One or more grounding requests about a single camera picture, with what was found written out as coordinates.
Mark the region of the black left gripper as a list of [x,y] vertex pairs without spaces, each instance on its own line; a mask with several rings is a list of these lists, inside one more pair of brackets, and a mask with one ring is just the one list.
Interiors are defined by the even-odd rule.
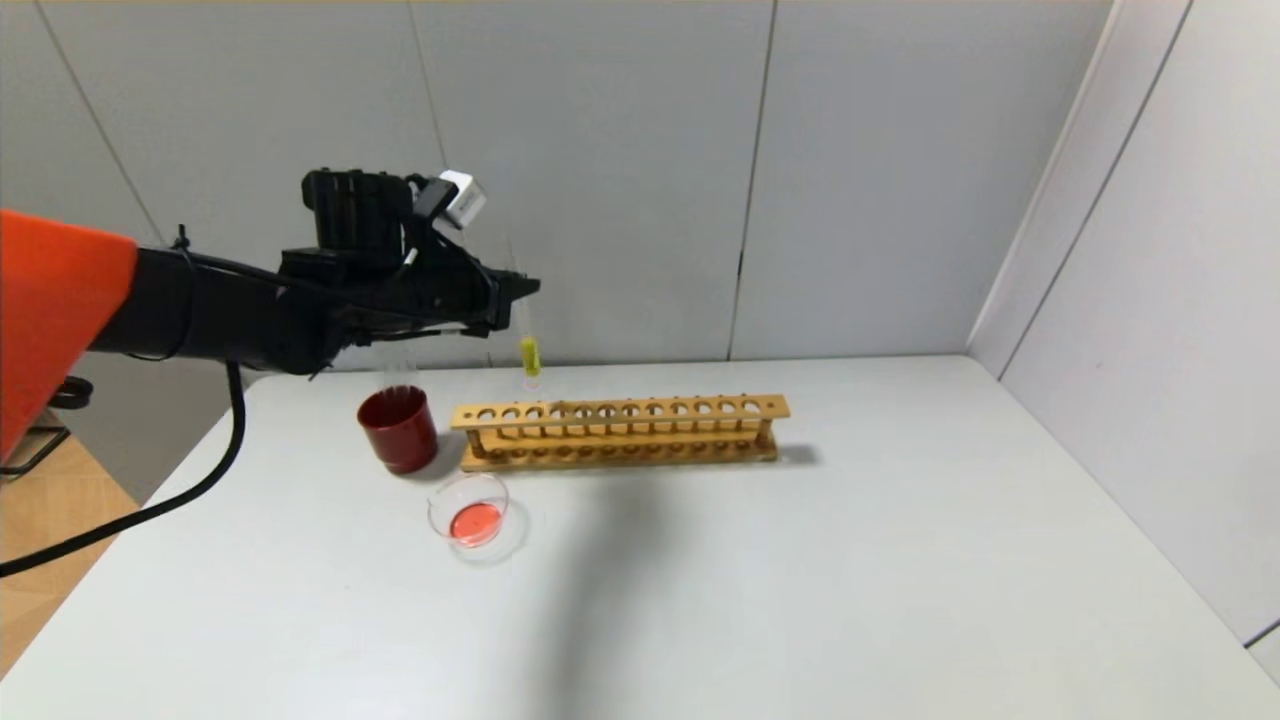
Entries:
[[[504,328],[499,323],[500,274],[468,252],[415,255],[412,286],[419,309],[426,313],[415,323],[415,340],[444,334],[484,338]],[[535,277],[506,272],[507,313],[540,288],[541,281]]]

